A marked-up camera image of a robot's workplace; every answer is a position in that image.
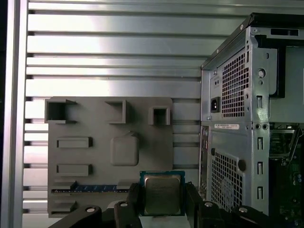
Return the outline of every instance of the rectangular vent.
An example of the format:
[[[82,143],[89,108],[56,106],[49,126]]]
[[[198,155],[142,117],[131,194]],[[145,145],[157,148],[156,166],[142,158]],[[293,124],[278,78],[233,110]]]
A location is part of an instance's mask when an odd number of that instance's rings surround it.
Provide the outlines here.
[[[237,174],[237,162],[215,153],[211,171],[211,201],[224,210],[242,205],[243,177]]]
[[[245,53],[223,68],[222,116],[245,116],[244,89],[249,87],[249,68],[245,68]]]

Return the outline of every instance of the circuit board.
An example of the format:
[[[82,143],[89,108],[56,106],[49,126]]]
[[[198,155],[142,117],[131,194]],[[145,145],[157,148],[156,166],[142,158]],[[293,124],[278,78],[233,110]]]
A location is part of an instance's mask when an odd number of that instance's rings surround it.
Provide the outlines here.
[[[275,227],[304,227],[301,213],[303,139],[301,142],[290,162],[269,161],[269,215]]]
[[[117,185],[76,185],[69,190],[52,190],[52,193],[128,193],[128,189],[117,189]]]

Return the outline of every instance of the barcode sticker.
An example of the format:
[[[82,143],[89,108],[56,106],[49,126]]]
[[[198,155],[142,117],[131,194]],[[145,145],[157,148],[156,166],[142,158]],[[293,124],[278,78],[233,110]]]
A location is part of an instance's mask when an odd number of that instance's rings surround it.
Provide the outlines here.
[[[239,129],[239,124],[215,124],[214,128],[228,129],[228,130],[238,130]]]

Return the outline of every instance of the metal slat wall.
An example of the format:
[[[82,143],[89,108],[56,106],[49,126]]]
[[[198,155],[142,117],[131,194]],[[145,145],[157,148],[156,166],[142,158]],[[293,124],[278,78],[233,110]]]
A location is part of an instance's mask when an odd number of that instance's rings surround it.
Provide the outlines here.
[[[23,227],[46,228],[57,221],[46,214],[44,99],[171,97],[174,168],[185,169],[187,181],[197,185],[200,65],[251,12],[303,10],[298,1],[21,0],[20,23],[28,20],[27,39],[20,38],[27,50]]]

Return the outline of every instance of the green circuit board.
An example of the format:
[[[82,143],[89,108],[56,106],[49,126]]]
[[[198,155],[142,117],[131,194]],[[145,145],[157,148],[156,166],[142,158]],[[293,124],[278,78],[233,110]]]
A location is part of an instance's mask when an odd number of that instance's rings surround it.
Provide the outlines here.
[[[274,223],[279,224],[277,227],[304,227],[301,212],[301,151],[300,143],[291,162],[279,159],[269,163],[269,214]]]

